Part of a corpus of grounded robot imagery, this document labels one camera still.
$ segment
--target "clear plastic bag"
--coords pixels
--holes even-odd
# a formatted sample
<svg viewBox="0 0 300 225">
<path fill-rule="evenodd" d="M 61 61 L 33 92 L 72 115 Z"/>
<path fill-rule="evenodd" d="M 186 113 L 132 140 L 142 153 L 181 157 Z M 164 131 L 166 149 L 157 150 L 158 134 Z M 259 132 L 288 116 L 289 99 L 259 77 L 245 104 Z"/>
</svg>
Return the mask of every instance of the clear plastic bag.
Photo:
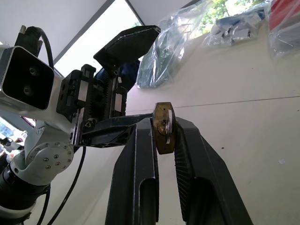
<svg viewBox="0 0 300 225">
<path fill-rule="evenodd" d="M 239 15 L 216 21 L 203 46 L 232 46 L 237 42 L 256 38 L 258 29 L 265 19 L 266 2 L 260 3 Z"/>
<path fill-rule="evenodd" d="M 200 1 L 158 23 L 161 33 L 140 64 L 138 87 L 156 88 L 172 81 L 185 54 L 185 46 L 197 37 L 197 28 L 211 3 L 211 0 Z"/>
<path fill-rule="evenodd" d="M 300 0 L 273 0 L 268 7 L 269 43 L 273 58 L 300 49 Z"/>
</svg>

